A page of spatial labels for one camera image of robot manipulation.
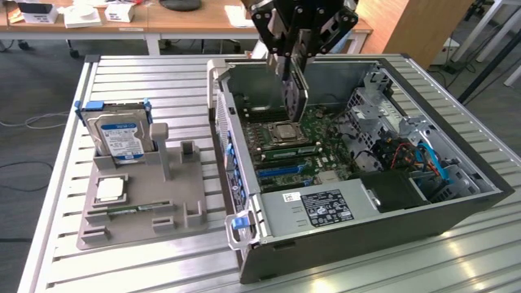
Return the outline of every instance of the white box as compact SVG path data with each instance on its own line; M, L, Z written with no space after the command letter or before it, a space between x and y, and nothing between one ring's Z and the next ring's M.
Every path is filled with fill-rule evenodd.
M459 48L460 48L460 44L455 40L448 38L446 44L443 45L440 53L439 55L436 55L436 58L432 61L431 65L444 65L446 62L451 60L451 57Z
M98 9L86 5L74 5L67 7L65 22L66 28L69 29L103 25Z
M50 13L22 13L27 23L55 23L58 18L58 9L53 5Z
M135 13L134 7L134 4L110 4L106 9L107 21L130 23Z

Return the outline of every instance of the red cable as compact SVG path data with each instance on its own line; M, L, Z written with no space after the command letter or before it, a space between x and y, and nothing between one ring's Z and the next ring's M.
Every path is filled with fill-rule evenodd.
M440 176L439 169L431 163L428 163L428 166L430 166L431 170L435 172L436 176Z
M398 162L398 156L399 156L399 151L400 151L400 148L406 145L411 145L410 142L407 143L400 143L399 147L398 147L398 151L395 152L395 157L392 159L392 164L391 164L391 168L395 168L395 163Z

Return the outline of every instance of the gray carpet floor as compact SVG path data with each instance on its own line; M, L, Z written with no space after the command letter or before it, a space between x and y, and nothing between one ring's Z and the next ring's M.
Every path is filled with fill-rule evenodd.
M479 19L462 22L454 38L463 43ZM471 51L478 48L487 34L480 36ZM81 76L83 61L70 57L66 42L29 41L33 49L22 51L17 44L6 53L0 53L0 121L22 123L29 117L46 113L57 113L71 106L77 83ZM147 54L146 42L109 40L74 41L75 48L82 55L143 55ZM255 42L243 43L243 49L253 49ZM219 53L219 41L207 41L207 54ZM234 46L225 45L225 53L233 53ZM163 54L199 54L201 40L182 40L175 43ZM495 79L521 56L519 46L484 82ZM475 77L487 66L474 62L478 73L464 71L450 88L459 96L470 86ZM514 67L503 78L482 93L471 103L470 110L494 130L510 147L521 154L521 89L503 85L512 74ZM448 82L454 75L434 73L440 82L444 75ZM65 121L65 117L50 118L39 125L53 125ZM25 127L7 128L0 126L0 165L18 161L46 161L54 164L61 145L65 128L33 130ZM19 165L0 169L0 184L33 189L50 180L50 171L45 165ZM46 190L37 192L17 192L0 188L0 238L31 238L35 232L37 221L42 209ZM0 241L0 292L15 292L21 281L22 271L27 259L30 243L5 243Z

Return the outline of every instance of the connector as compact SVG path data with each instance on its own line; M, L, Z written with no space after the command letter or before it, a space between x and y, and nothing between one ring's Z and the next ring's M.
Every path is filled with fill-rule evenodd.
M258 173L258 176L262 177L271 177L271 176L280 176L287 174L300 174L304 170L306 165L299 165L295 167L287 167L287 168L279 168L275 170L262 170Z

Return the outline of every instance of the aluminum profile table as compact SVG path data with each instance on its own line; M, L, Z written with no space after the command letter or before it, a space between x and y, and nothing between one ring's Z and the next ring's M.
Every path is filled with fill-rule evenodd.
M197 141L203 151L209 231L155 243L78 250L94 143L71 112L19 292L518 291L521 160L419 65L395 54L386 55L392 65L519 191L442 236L262 283L239 283L207 114L207 61L217 57L241 56L105 56L85 64L75 96L85 102L150 98L155 121L170 125L169 144ZM395 99L410 114L419 111L398 88Z

